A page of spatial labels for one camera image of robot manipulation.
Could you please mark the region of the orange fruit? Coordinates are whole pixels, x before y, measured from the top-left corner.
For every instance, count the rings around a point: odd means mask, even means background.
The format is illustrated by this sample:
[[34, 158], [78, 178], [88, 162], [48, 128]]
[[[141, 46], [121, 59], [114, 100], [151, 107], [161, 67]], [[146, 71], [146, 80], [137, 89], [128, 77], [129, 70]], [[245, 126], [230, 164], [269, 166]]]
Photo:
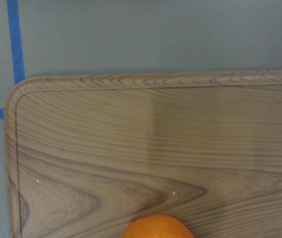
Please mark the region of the orange fruit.
[[179, 220], [167, 215], [153, 215], [132, 222], [122, 238], [194, 238]]

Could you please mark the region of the brown wooden tray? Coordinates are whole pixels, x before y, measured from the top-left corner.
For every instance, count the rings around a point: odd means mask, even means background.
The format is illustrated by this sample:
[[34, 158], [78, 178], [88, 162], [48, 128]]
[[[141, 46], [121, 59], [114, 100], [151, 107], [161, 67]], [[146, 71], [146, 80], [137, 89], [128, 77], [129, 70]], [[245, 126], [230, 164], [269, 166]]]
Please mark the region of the brown wooden tray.
[[282, 70], [34, 77], [5, 129], [12, 238], [282, 238]]

